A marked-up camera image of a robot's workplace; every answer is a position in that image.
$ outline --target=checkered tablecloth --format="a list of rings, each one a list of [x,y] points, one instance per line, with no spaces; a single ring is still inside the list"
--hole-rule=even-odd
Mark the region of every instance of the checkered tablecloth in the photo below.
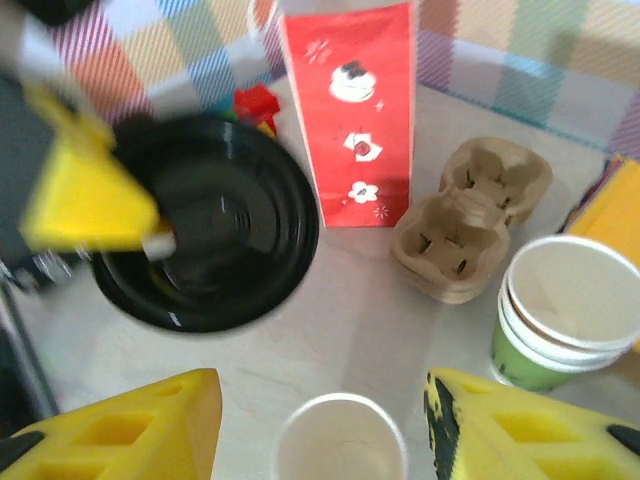
[[[638,157],[638,3],[423,0],[418,81]],[[267,25],[271,5],[100,0],[60,28],[30,20],[21,69],[111,121],[136,110],[226,109],[235,88],[284,74],[275,22]]]

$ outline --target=red object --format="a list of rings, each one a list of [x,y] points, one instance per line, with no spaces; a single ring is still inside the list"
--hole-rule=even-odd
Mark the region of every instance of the red object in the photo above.
[[[408,2],[285,16],[285,58],[327,226],[393,226],[409,206],[414,10]]]
[[[236,90],[233,95],[233,113],[241,120],[259,125],[267,122],[276,133],[273,116],[280,111],[278,98],[264,85],[256,85],[248,90]]]

